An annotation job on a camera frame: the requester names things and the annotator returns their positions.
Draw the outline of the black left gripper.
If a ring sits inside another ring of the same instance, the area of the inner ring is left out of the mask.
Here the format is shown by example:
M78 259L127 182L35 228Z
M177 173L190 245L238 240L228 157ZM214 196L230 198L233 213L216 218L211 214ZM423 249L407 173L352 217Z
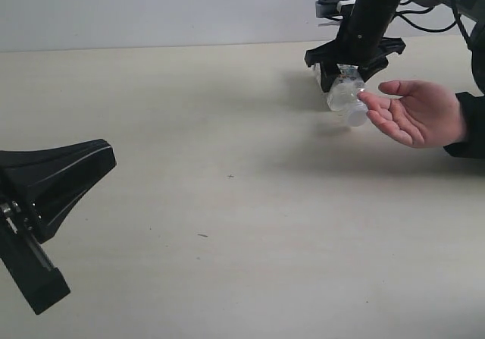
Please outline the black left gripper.
M70 294L41 245L117 162L103 139L1 152L1 259L36 315Z

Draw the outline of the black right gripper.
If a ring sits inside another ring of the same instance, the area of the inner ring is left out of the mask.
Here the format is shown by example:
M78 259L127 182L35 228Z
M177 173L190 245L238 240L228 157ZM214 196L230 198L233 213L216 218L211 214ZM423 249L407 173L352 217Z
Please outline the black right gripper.
M402 39L384 36L400 1L356 0L348 22L339 23L336 38L305 53L307 66L319 65L319 84L324 93L340 75L337 64L358 65L361 79L367 83L387 68L386 56L404 52Z

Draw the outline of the person's open bare hand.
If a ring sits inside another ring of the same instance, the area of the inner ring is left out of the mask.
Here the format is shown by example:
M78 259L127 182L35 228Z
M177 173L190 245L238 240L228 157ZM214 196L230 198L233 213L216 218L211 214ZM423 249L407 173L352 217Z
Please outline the person's open bare hand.
M361 91L368 118L383 134L415 149L437 148L466 140L461 104L450 89L422 80L393 80L378 86L382 95Z

